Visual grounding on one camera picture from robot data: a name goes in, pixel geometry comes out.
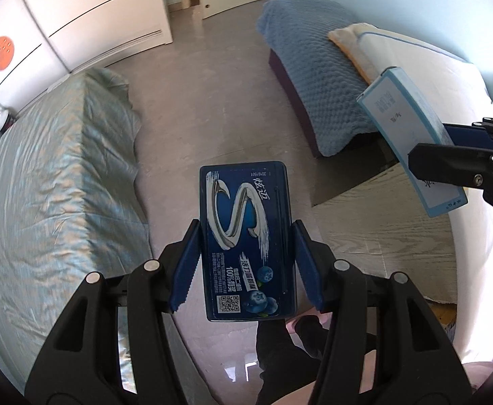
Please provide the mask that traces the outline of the blue quilted blanket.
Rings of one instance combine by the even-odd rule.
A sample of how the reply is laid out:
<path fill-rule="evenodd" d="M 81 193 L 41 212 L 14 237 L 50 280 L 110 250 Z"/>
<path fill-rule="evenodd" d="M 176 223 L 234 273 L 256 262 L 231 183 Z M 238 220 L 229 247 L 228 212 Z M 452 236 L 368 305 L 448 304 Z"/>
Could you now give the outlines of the blue quilted blanket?
<path fill-rule="evenodd" d="M 330 31 L 358 21 L 334 1 L 269 0 L 256 22 L 306 108 L 321 156 L 334 156 L 353 137 L 377 131 L 356 102 L 367 83 L 329 40 Z"/>

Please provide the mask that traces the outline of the dark blue gum box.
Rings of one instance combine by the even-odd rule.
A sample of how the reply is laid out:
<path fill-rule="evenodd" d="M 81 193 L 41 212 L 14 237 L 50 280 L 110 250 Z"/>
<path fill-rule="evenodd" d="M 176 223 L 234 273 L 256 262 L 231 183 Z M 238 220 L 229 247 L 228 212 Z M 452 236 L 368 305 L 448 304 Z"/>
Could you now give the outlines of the dark blue gum box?
<path fill-rule="evenodd" d="M 206 315 L 253 322 L 297 311 L 291 211 L 280 161 L 200 169 L 200 228 Z"/>

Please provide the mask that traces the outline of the white wardrobe with guitar sticker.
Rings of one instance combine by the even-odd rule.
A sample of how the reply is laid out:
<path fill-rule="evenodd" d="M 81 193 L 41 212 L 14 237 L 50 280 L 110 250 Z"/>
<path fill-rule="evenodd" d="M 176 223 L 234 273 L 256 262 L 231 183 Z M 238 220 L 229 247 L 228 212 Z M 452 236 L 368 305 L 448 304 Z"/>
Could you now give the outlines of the white wardrobe with guitar sticker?
<path fill-rule="evenodd" d="M 171 42 L 164 0 L 0 0 L 0 107 Z"/>

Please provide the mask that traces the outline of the green satin covered bed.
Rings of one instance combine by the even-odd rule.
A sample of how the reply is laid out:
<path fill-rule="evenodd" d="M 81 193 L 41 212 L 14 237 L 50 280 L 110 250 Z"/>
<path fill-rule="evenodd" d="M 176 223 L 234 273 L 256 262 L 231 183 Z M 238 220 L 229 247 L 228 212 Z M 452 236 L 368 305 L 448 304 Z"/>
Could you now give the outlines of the green satin covered bed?
<path fill-rule="evenodd" d="M 7 403 L 32 404 L 24 396 L 29 374 L 87 274 L 113 278 L 159 259 L 135 190 L 139 128 L 127 81 L 91 69 L 44 95 L 0 138 L 0 390 Z M 135 392 L 127 310 L 117 313 L 122 385 Z M 162 319 L 183 404 L 210 404 L 172 314 Z"/>

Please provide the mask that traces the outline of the light blue medicine box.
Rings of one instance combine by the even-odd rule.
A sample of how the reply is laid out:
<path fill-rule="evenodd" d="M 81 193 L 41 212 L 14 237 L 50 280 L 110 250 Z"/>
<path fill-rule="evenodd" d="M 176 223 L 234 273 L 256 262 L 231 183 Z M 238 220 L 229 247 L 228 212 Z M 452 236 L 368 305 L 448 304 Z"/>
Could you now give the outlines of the light blue medicine box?
<path fill-rule="evenodd" d="M 452 145 L 439 116 L 416 84 L 399 67 L 389 67 L 357 98 L 403 166 L 426 213 L 433 218 L 468 203 L 462 187 L 419 180 L 408 155 L 420 143 Z"/>

